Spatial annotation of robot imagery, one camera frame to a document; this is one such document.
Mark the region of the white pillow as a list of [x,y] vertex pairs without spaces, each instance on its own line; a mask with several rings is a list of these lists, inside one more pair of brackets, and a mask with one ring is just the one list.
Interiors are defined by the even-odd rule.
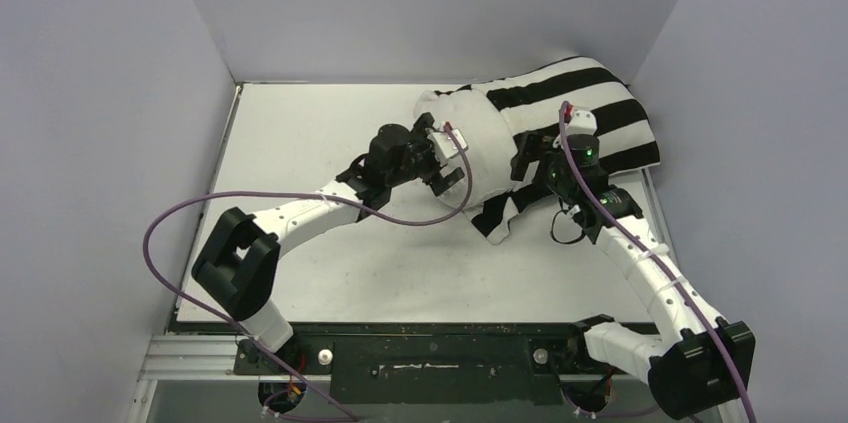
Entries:
[[512,178],[512,160],[518,152],[516,140],[484,91],[473,85],[451,91],[428,90],[420,95],[413,108],[414,117],[424,113],[431,114],[439,128],[450,123],[467,144],[469,173],[473,179],[471,195],[466,195],[467,182],[461,180],[439,197],[442,203],[456,207],[465,202],[465,208],[470,210],[531,184],[531,172],[538,164],[531,163],[523,179]]

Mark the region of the black white striped pillowcase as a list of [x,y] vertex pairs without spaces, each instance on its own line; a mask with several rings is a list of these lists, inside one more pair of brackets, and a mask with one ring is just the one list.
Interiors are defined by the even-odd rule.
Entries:
[[559,121],[564,119],[569,133],[599,139],[596,157],[611,175],[661,161],[643,105],[610,70],[588,57],[569,57],[524,75],[465,85],[441,96],[436,106],[466,138],[473,197],[465,213],[492,244],[509,235],[514,217],[550,193],[533,184],[531,170],[512,175],[523,137],[538,133],[544,149],[556,146]]

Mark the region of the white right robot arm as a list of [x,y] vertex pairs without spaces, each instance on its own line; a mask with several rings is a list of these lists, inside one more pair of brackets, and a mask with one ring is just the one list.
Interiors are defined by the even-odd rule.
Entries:
[[578,322],[566,347],[568,362],[589,371],[609,364],[645,383],[656,405],[681,420],[716,409],[725,422],[753,422],[747,387],[755,336],[707,303],[672,261],[637,201],[610,181],[591,134],[553,137],[532,132],[519,140],[512,176],[530,174],[550,191],[592,245],[616,266],[657,330],[654,337],[608,315]]

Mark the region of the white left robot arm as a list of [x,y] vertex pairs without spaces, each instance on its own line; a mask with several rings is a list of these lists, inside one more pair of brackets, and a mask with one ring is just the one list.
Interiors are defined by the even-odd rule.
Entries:
[[234,207],[217,220],[191,270],[224,314],[253,337],[260,360],[276,373],[298,362],[294,329],[272,301],[279,260],[334,228],[377,216],[394,188],[422,181],[440,196],[473,176],[464,135],[429,114],[412,128],[382,126],[367,152],[313,193],[288,193],[284,204],[248,214]]

